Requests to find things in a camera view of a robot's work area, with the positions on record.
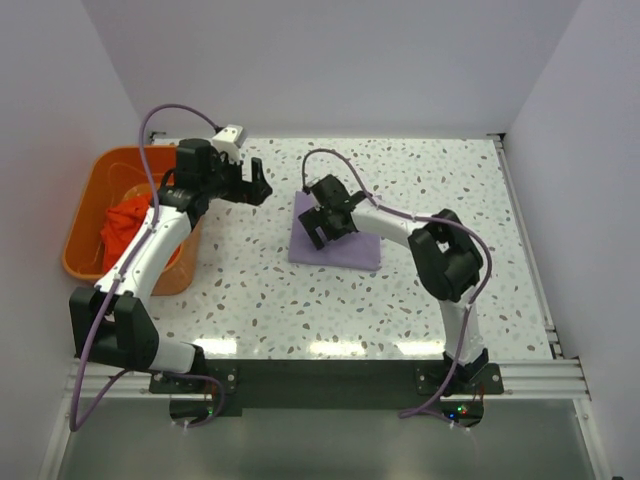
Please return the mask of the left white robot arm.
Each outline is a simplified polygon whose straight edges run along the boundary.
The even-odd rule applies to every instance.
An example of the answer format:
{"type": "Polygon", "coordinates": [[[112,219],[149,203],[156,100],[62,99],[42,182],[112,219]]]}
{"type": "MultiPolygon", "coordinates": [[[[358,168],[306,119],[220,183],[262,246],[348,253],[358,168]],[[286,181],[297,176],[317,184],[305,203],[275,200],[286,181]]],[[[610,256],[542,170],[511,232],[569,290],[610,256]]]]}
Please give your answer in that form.
{"type": "Polygon", "coordinates": [[[115,265],[91,287],[79,287],[69,308],[76,353],[99,363],[142,373],[172,374],[185,392],[207,380],[203,349],[161,338],[146,305],[175,250],[205,215],[211,201],[261,205],[273,192],[259,158],[243,177],[241,127],[222,128],[212,139],[183,139],[142,225],[115,265]]]}

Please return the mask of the purple t shirt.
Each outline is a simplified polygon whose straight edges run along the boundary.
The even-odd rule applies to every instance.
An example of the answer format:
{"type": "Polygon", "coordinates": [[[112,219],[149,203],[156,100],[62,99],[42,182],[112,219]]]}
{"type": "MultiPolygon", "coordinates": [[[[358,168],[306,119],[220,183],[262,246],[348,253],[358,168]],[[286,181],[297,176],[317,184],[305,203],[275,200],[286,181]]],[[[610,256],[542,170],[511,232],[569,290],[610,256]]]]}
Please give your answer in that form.
{"type": "Polygon", "coordinates": [[[353,233],[330,242],[318,250],[298,217],[313,206],[313,199],[301,191],[295,193],[288,261],[293,264],[339,267],[374,272],[381,267],[381,238],[368,233],[353,233]]]}

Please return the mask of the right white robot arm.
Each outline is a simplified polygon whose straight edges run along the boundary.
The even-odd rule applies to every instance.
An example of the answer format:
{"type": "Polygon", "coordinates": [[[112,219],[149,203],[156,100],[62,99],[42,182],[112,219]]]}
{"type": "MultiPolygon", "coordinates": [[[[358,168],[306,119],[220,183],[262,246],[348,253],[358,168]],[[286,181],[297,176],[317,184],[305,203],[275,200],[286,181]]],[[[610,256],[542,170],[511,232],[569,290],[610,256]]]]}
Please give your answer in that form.
{"type": "Polygon", "coordinates": [[[382,205],[360,190],[349,193],[328,175],[303,187],[312,206],[298,215],[316,249],[357,233],[374,234],[407,248],[423,288],[439,302],[445,327],[445,379],[459,393],[481,380],[488,350],[479,332],[476,299],[488,283],[482,268],[492,265],[478,250],[481,242],[455,212],[412,215],[382,205]]]}

